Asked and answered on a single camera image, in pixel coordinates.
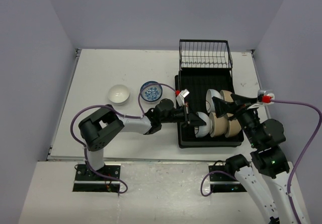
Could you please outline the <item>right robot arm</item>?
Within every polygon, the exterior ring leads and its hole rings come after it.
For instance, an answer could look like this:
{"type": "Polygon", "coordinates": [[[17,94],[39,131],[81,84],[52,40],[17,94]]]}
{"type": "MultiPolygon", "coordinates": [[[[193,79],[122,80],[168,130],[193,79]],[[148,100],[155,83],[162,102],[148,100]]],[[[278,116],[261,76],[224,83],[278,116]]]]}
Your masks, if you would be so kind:
{"type": "Polygon", "coordinates": [[[275,95],[259,91],[257,97],[231,95],[228,102],[212,97],[215,113],[237,120],[249,140],[252,162],[243,155],[225,161],[225,176],[238,180],[252,197],[266,223],[308,223],[297,198],[292,194],[295,168],[288,164],[280,144],[285,142],[284,126],[275,119],[261,122],[257,109],[273,104],[275,95]]]}

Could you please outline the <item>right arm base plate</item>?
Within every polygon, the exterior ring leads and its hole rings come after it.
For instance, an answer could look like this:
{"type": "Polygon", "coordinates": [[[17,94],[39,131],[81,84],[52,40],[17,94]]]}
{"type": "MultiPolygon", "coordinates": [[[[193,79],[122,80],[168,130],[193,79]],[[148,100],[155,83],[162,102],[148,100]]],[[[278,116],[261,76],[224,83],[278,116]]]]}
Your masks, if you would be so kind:
{"type": "Polygon", "coordinates": [[[242,184],[221,173],[210,175],[210,188],[213,193],[246,192],[242,184]]]}

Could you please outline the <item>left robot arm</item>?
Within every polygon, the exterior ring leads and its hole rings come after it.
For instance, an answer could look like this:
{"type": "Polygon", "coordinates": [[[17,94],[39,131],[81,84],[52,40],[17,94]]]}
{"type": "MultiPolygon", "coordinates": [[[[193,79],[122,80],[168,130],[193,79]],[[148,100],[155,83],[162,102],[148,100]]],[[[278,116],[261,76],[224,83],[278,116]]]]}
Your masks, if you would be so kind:
{"type": "Polygon", "coordinates": [[[100,180],[104,176],[104,148],[121,132],[151,135],[160,131],[163,123],[180,123],[184,127],[206,125],[198,113],[190,110],[189,104],[175,108],[170,99],[162,99],[143,117],[121,116],[111,105],[97,108],[78,124],[85,141],[87,175],[93,180],[100,180]]]}

